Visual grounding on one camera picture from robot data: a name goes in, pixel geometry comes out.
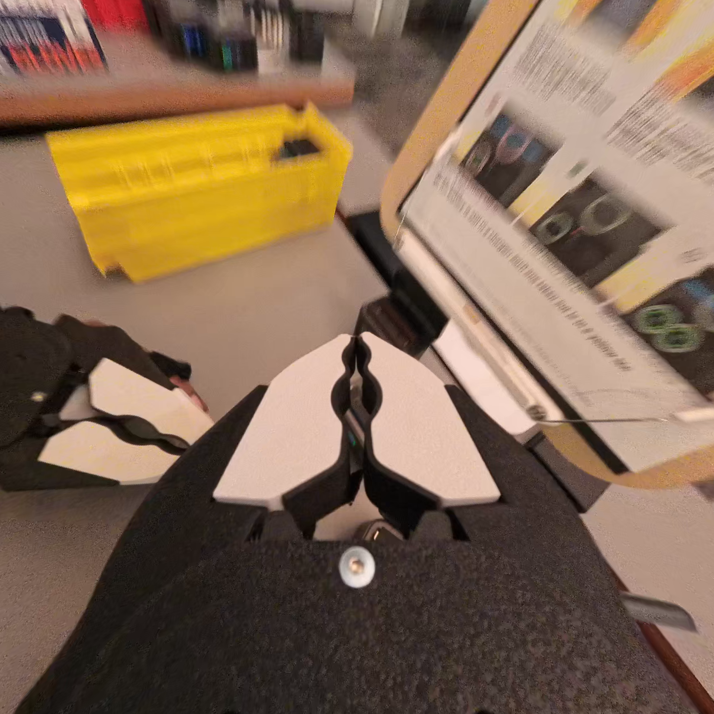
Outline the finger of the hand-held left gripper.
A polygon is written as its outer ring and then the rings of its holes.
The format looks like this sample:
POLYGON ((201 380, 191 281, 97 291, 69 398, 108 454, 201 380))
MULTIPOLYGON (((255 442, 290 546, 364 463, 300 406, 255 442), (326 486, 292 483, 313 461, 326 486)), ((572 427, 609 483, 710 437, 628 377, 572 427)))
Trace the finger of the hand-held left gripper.
POLYGON ((119 485, 148 485, 160 480, 188 447, 178 436, 136 434, 115 421, 61 421, 38 462, 119 485))
POLYGON ((192 445, 213 427, 212 418, 181 388, 164 388, 107 358, 90 372, 88 384, 90 403, 98 412, 142 420, 159 438, 192 445))

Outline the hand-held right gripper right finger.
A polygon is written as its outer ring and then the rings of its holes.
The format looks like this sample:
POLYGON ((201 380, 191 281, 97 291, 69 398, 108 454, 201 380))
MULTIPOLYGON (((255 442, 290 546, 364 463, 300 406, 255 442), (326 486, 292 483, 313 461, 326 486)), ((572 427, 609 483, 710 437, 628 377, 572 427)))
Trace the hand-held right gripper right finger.
POLYGON ((442 380, 369 332, 356 339, 356 367, 367 412, 363 482, 392 526, 408 536, 425 513, 500 500, 442 380))

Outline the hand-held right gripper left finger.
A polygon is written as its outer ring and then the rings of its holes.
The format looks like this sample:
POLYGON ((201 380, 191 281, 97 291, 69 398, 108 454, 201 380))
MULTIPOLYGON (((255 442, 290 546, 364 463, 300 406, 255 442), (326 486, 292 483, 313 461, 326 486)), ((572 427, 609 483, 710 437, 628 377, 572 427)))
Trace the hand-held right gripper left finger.
POLYGON ((355 339, 341 334, 282 370, 267 386, 212 498, 219 504, 286 512, 306 538, 351 503, 345 414, 351 407, 355 339))

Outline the black battery charging case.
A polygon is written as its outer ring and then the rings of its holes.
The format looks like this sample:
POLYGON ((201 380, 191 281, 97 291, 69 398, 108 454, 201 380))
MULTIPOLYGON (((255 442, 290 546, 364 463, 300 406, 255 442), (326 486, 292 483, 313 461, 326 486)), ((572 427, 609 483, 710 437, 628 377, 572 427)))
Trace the black battery charging case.
POLYGON ((401 268, 385 296, 362 305, 354 334, 372 333, 419 360, 447 323, 448 317, 421 283, 401 268))
POLYGON ((321 64, 325 33, 320 13, 292 10, 289 14, 289 58, 296 63, 321 64))
POLYGON ((204 25, 193 19, 169 17, 165 43, 170 54, 184 61, 207 61, 208 39, 204 25))
POLYGON ((358 483, 356 493, 348 504, 347 523, 354 527, 353 538, 357 541, 394 545, 404 541, 403 534, 383 517, 366 493, 365 429, 369 413, 363 405, 362 396, 362 383, 356 380, 350 386, 350 405, 344 416, 350 445, 351 477, 358 483))
POLYGON ((245 29, 211 30, 207 39, 207 58, 212 69, 224 74, 257 71, 257 39, 245 29))

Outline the yellow plastic bin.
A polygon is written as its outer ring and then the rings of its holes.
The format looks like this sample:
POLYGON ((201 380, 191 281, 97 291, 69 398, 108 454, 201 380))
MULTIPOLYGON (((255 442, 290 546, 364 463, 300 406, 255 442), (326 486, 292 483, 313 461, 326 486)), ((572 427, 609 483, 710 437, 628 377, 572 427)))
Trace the yellow plastic bin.
POLYGON ((313 104, 46 134, 94 266, 134 283, 330 224, 353 156, 313 104), (274 162, 286 140, 321 153, 274 162))

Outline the row of black batteries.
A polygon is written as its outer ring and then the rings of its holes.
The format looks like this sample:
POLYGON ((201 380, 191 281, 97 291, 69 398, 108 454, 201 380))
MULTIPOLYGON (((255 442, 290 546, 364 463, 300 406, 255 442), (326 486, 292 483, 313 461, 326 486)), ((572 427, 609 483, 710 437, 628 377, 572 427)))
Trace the row of black batteries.
POLYGON ((321 148, 309 138, 286 140, 273 155, 273 161, 288 161, 321 153, 321 148))

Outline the person's left hand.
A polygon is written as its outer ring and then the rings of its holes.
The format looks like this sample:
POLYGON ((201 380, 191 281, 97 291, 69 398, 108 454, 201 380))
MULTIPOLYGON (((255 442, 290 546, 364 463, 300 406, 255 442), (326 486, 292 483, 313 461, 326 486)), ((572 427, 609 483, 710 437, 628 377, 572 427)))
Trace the person's left hand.
POLYGON ((178 388, 207 414, 209 409, 191 384, 192 366, 163 353, 144 348, 117 326, 80 321, 60 315, 54 326, 68 339, 73 366, 86 375, 108 359, 169 390, 178 388))

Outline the white board ledge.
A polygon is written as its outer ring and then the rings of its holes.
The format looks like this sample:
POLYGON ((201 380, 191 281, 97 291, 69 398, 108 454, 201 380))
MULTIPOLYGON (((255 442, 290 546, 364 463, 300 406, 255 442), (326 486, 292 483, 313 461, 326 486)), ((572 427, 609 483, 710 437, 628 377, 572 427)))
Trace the white board ledge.
POLYGON ((460 328, 469 345, 493 370, 524 411, 539 405, 549 418, 565 417, 546 389, 488 323, 485 315, 409 229, 397 230, 393 247, 405 267, 421 283, 448 320, 460 328))

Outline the dark blue smartphone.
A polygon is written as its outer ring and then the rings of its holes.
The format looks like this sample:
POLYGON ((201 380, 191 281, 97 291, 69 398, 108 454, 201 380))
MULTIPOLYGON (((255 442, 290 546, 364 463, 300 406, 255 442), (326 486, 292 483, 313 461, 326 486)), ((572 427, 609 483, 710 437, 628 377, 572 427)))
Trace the dark blue smartphone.
POLYGON ((379 211, 371 210, 349 216, 345 225, 372 267, 385 284, 391 287, 403 263, 384 234, 379 211))

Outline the printed paper sheet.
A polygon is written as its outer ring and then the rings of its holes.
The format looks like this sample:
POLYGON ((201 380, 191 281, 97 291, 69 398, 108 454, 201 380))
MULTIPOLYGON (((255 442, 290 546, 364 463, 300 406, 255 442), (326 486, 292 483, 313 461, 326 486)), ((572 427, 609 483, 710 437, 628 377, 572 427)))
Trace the printed paper sheet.
POLYGON ((535 1, 400 205, 581 418, 713 404, 713 2, 535 1))

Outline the instruction sheet on wooden stand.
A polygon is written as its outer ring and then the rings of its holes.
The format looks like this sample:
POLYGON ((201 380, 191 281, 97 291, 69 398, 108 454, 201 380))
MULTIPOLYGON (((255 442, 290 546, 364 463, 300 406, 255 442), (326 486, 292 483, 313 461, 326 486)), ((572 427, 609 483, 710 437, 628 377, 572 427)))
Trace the instruction sheet on wooden stand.
MULTIPOLYGON (((382 193, 381 219, 392 245, 401 221, 399 207, 406 194, 517 34, 533 3, 489 1, 426 106, 390 170, 382 193)), ((448 266, 424 246, 463 290, 462 283, 454 278, 448 266)), ((558 404, 564 418, 581 418, 535 369, 519 344, 513 342, 501 324, 477 302, 475 293, 463 291, 558 404)), ((638 426, 598 428, 584 424, 551 425, 541 430, 575 466, 611 483, 633 488, 678 488, 681 484, 713 479, 713 433, 696 435, 638 426)))

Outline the blue white glove box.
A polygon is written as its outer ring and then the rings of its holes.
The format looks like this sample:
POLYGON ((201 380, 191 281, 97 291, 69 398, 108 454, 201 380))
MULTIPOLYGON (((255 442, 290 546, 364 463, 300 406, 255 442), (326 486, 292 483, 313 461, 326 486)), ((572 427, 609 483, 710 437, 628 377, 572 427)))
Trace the blue white glove box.
POLYGON ((106 67, 81 1, 1 2, 2 76, 64 76, 106 67))

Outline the red plastic bin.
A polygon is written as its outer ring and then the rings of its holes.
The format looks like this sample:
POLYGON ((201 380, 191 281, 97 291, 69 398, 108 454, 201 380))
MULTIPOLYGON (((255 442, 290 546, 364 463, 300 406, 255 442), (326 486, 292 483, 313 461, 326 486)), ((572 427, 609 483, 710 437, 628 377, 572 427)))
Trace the red plastic bin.
POLYGON ((142 1, 81 1, 86 15, 97 30, 147 32, 147 15, 142 1))

